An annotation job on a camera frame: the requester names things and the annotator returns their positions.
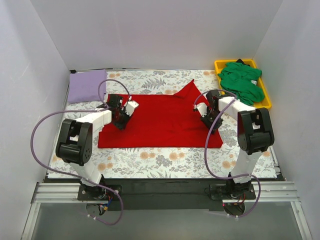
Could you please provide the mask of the red t shirt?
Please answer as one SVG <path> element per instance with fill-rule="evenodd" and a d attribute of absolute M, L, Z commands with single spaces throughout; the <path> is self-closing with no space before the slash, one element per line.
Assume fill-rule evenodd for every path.
<path fill-rule="evenodd" d="M 193 110 L 199 100 L 207 104 L 193 80 L 173 95 L 134 94 L 139 106 L 124 130 L 108 124 L 98 134 L 98 148 L 220 148 L 219 132 L 206 142 L 208 128 Z"/>

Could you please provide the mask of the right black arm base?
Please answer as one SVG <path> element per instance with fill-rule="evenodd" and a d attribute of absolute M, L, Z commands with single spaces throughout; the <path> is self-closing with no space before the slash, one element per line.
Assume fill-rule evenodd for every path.
<path fill-rule="evenodd" d="M 251 185 L 247 189 L 240 189 L 232 191 L 228 189 L 226 184 L 210 184 L 208 187 L 204 189 L 204 193 L 208 195 L 211 200 L 255 200 L 256 193 Z"/>

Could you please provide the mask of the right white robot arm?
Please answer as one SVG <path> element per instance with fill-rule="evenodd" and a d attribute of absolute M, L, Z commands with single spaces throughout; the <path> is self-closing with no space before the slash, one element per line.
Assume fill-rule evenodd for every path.
<path fill-rule="evenodd" d="M 208 104 L 195 100 L 193 110 L 199 112 L 201 121 L 208 127 L 204 164 L 213 177 L 232 181 L 226 186 L 226 192 L 230 198 L 237 199 L 245 192 L 243 184 L 254 178 L 253 170 L 258 159 L 275 142 L 270 113 L 265 107 L 255 108 L 242 103 L 234 93 L 227 90 L 209 90 L 201 93 L 199 97 L 203 95 L 206 95 Z M 237 121 L 237 142 L 240 147 L 236 164 L 228 177 L 213 173 L 207 160 L 210 136 L 222 125 L 224 113 Z"/>

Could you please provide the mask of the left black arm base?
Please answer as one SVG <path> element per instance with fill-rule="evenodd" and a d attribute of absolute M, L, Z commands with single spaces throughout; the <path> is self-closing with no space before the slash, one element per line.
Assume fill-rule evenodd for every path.
<path fill-rule="evenodd" d="M 110 190 L 99 186 L 87 186 L 80 184 L 78 189 L 77 200 L 79 201 L 107 201 L 107 200 L 118 200 L 119 198 Z"/>

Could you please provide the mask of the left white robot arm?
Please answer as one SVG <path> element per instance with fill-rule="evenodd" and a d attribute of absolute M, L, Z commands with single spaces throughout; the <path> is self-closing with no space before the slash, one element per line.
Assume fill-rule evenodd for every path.
<path fill-rule="evenodd" d="M 110 94 L 107 102 L 99 105 L 94 112 L 62 122 L 55 155 L 73 167 L 81 183 L 90 187 L 89 194 L 95 200 L 103 199 L 107 191 L 101 184 L 103 175 L 90 160 L 94 133 L 108 124 L 124 130 L 138 106 L 131 97 L 124 101 L 122 96 Z"/>

